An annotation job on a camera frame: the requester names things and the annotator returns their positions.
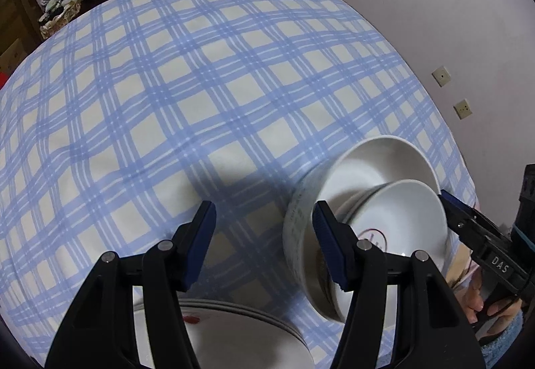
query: metal screw head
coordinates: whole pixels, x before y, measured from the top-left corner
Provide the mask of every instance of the metal screw head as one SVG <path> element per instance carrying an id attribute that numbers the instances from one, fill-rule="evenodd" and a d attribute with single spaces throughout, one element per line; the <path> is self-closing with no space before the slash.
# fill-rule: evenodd
<path id="1" fill-rule="evenodd" d="M 160 251 L 168 251 L 173 248 L 173 242 L 169 240 L 158 242 L 158 249 Z"/>
<path id="2" fill-rule="evenodd" d="M 106 253 L 101 256 L 101 261 L 106 262 L 107 264 L 113 259 L 115 259 L 115 253 L 113 251 L 106 251 Z"/>
<path id="3" fill-rule="evenodd" d="M 426 253 L 425 251 L 423 251 L 423 250 L 418 250 L 418 251 L 414 254 L 414 256 L 415 256 L 418 260 L 420 260 L 420 261 L 422 261 L 422 262 L 425 262 L 426 260 L 429 259 L 429 254 L 427 254 L 427 253 Z"/>
<path id="4" fill-rule="evenodd" d="M 372 248 L 371 242 L 368 240 L 358 240 L 357 247 L 361 250 L 368 251 Z"/>

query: electrical outlet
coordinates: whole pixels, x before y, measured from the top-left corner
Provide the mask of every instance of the electrical outlet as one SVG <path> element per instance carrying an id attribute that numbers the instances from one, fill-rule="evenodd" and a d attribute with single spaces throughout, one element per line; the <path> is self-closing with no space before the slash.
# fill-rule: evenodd
<path id="1" fill-rule="evenodd" d="M 472 110 L 470 109 L 470 105 L 466 99 L 461 100 L 461 102 L 455 104 L 453 107 L 455 108 L 455 112 L 461 120 L 472 114 Z"/>
<path id="2" fill-rule="evenodd" d="M 436 71 L 432 73 L 433 78 L 438 82 L 438 85 L 444 87 L 448 82 L 451 81 L 451 76 L 444 66 L 440 66 Z"/>

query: blue gripper pad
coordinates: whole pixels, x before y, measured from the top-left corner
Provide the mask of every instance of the blue gripper pad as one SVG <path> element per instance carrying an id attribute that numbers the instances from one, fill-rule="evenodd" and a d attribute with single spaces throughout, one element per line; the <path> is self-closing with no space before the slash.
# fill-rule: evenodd
<path id="1" fill-rule="evenodd" d="M 195 214 L 193 221 L 179 227 L 173 242 L 177 244 L 177 252 L 186 261 L 181 282 L 186 289 L 197 281 L 204 257 L 216 227 L 216 206 L 204 201 Z"/>
<path id="2" fill-rule="evenodd" d="M 332 280 L 338 283 L 342 290 L 351 290 L 351 275 L 356 270 L 352 245 L 358 241 L 351 227 L 336 221 L 325 201 L 316 203 L 312 212 L 312 226 Z"/>

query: checkered tablecloth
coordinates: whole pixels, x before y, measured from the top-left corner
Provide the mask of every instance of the checkered tablecloth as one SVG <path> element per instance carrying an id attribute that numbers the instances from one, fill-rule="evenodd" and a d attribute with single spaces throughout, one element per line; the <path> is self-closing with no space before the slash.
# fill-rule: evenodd
<path id="1" fill-rule="evenodd" d="M 26 58 L 0 105 L 0 306 L 40 362 L 102 252 L 146 251 L 210 199 L 217 230 L 189 296 L 295 324 L 328 367 L 341 325 L 282 249 L 303 175 L 394 134 L 475 198 L 421 83 L 342 0 L 110 0 Z"/>

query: white plate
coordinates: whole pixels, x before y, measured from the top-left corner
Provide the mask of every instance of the white plate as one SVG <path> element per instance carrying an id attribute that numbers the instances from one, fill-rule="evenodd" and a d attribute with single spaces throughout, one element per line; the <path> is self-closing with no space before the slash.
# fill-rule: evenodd
<path id="1" fill-rule="evenodd" d="M 181 298 L 179 300 L 180 307 L 187 307 L 187 308 L 204 308 L 204 309 L 214 309 L 214 310 L 221 310 L 224 312 L 229 313 L 236 313 L 237 315 L 245 315 L 249 316 L 251 318 L 258 319 L 263 322 L 267 322 L 271 325 L 275 325 L 275 327 L 281 328 L 291 335 L 293 335 L 296 339 L 300 340 L 303 345 L 306 346 L 306 343 L 299 333 L 299 331 L 293 327 L 292 325 L 281 321 L 280 319 L 274 317 L 273 315 L 270 315 L 269 313 L 262 312 L 258 309 L 253 309 L 251 307 L 243 306 L 240 304 L 235 304 L 233 302 L 226 302 L 226 301 L 215 301 L 212 299 L 193 299 L 193 298 Z"/>
<path id="2" fill-rule="evenodd" d="M 288 331 L 250 316 L 203 307 L 181 307 L 202 369 L 314 369 L 307 347 Z M 154 368 L 145 310 L 134 312 L 140 363 Z"/>
<path id="3" fill-rule="evenodd" d="M 418 148 L 385 135 L 363 140 L 338 159 L 315 167 L 295 190 L 284 218 L 284 254 L 308 301 L 327 319 L 339 317 L 326 297 L 326 269 L 311 223 L 314 204 L 325 200 L 337 211 L 351 196 L 401 179 L 419 180 L 440 192 L 433 168 Z"/>
<path id="4" fill-rule="evenodd" d="M 359 238 L 366 238 L 383 251 L 410 256 L 424 250 L 442 269 L 446 257 L 448 227 L 446 214 L 437 194 L 418 180 L 399 180 L 372 194 L 349 217 L 347 224 Z M 351 304 L 352 292 L 344 292 L 331 281 L 331 297 L 343 322 Z M 396 321 L 397 293 L 387 291 L 384 328 Z"/>

